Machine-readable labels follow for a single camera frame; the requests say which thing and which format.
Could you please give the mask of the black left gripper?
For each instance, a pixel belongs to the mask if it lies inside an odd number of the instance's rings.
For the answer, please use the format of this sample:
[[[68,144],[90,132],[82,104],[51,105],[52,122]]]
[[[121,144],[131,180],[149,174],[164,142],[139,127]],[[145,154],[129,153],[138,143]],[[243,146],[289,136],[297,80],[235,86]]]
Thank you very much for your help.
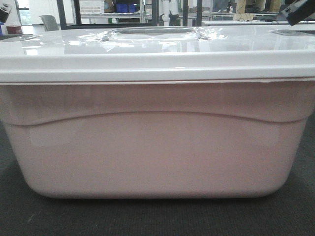
[[[8,3],[0,4],[0,22],[5,23],[11,12],[12,6]]]

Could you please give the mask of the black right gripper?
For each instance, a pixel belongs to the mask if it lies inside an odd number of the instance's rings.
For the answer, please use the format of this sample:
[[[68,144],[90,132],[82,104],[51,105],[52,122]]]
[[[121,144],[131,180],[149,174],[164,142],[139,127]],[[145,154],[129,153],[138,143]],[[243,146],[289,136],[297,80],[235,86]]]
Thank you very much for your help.
[[[287,22],[294,26],[315,12],[315,0],[285,0],[287,7],[281,10]]]

